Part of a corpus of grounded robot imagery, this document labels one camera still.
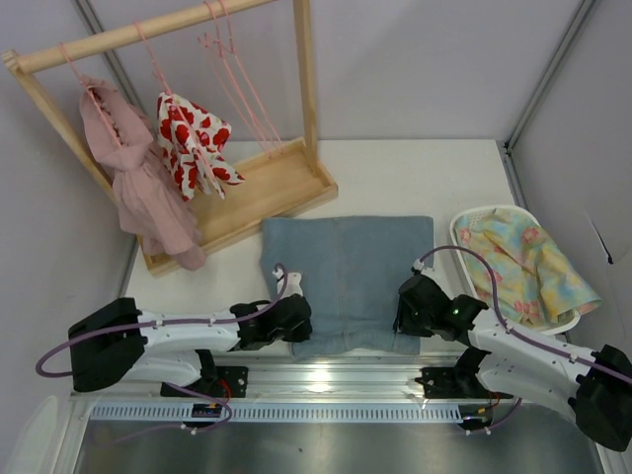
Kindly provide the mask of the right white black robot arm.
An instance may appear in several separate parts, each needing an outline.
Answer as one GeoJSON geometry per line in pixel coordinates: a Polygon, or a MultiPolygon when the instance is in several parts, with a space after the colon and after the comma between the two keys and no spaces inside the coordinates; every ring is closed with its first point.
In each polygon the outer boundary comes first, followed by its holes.
{"type": "Polygon", "coordinates": [[[440,398],[511,395],[555,411],[613,451],[631,442],[631,361],[616,347],[596,351],[502,323],[484,302],[448,297],[428,276],[398,289],[395,330],[439,336],[465,351],[454,366],[423,370],[418,382],[440,398]]]}

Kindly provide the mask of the light blue denim skirt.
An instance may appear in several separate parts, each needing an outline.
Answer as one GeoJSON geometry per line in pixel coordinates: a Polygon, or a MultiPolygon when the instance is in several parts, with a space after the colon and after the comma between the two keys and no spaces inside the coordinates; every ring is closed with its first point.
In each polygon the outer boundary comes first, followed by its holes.
{"type": "Polygon", "coordinates": [[[297,359],[354,350],[416,356],[421,340],[397,333],[398,288],[415,260],[435,245],[428,216],[268,218],[260,265],[277,263],[302,276],[312,333],[293,343],[297,359]]]}

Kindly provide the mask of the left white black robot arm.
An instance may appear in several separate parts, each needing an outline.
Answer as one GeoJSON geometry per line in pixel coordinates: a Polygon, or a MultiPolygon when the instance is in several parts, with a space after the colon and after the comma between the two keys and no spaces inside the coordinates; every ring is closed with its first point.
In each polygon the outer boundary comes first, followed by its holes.
{"type": "Polygon", "coordinates": [[[123,380],[172,383],[188,389],[218,378],[212,356],[257,351],[277,340],[307,341],[311,308],[301,294],[237,303],[215,314],[180,315],[140,310],[119,298],[68,330],[68,338],[97,332],[70,348],[73,388],[96,392],[123,380]]]}

